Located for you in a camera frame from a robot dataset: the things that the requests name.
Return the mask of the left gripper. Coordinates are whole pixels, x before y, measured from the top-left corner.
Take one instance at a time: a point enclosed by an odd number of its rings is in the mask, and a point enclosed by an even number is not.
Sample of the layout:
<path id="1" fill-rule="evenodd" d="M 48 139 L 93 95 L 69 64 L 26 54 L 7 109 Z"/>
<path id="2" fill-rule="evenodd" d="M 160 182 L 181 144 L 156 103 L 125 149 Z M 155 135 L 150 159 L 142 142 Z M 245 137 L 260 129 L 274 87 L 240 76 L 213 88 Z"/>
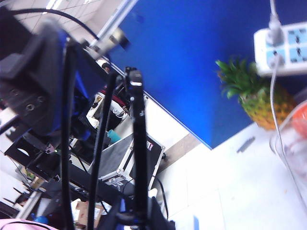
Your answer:
<path id="1" fill-rule="evenodd" d="M 10 109 L 41 136 L 61 123 L 62 82 L 67 33 L 45 20 L 22 53 L 0 62 L 0 95 Z"/>

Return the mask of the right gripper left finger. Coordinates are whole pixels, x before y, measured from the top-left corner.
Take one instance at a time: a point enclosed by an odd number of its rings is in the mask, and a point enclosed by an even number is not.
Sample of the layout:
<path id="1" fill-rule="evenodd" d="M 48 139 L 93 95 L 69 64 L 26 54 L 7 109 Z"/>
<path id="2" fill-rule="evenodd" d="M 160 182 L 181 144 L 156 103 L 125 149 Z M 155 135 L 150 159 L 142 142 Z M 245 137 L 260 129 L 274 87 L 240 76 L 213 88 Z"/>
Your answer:
<path id="1" fill-rule="evenodd" d="M 117 198 L 112 205 L 108 214 L 98 224 L 98 230 L 119 230 L 123 229 L 125 225 L 133 225 L 132 214 L 122 211 L 125 208 L 125 200 Z"/>

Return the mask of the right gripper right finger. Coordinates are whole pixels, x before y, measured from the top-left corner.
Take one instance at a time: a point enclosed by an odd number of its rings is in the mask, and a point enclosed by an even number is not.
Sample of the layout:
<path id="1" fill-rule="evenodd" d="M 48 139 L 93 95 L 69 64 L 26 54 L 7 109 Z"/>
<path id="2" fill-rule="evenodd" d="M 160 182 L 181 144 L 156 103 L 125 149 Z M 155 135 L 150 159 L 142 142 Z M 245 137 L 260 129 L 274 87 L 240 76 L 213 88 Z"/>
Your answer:
<path id="1" fill-rule="evenodd" d="M 147 230 L 175 230 L 175 222 L 168 221 L 161 212 L 156 198 L 148 198 Z"/>

